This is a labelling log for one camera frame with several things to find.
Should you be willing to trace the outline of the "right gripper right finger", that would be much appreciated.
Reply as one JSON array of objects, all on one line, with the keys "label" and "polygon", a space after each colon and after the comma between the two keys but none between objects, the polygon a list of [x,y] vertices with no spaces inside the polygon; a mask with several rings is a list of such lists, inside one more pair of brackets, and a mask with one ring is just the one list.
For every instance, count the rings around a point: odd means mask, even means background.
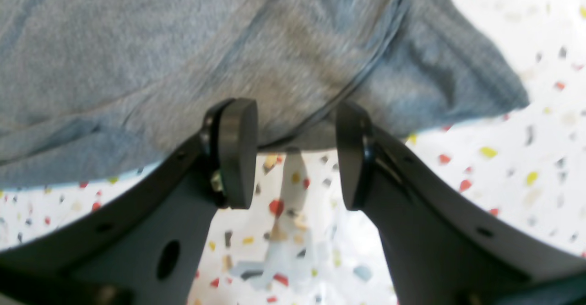
[{"label": "right gripper right finger", "polygon": [[463,198],[359,105],[336,109],[346,208],[378,229],[401,305],[583,305],[585,261]]}]

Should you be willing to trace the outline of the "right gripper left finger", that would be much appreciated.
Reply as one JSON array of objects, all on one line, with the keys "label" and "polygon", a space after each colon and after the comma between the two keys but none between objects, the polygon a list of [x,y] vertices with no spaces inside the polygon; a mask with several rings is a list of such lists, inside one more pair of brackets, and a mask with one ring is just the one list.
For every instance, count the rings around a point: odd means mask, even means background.
[{"label": "right gripper left finger", "polygon": [[25,305],[183,305],[220,208],[249,209],[258,110],[228,99],[126,193],[1,253],[1,294]]}]

